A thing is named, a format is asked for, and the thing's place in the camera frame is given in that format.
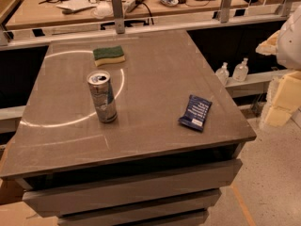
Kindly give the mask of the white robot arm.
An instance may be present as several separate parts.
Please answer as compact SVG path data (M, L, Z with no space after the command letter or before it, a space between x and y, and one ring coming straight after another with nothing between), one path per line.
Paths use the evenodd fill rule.
M279 30L277 63L292 70L301 70L301 6Z

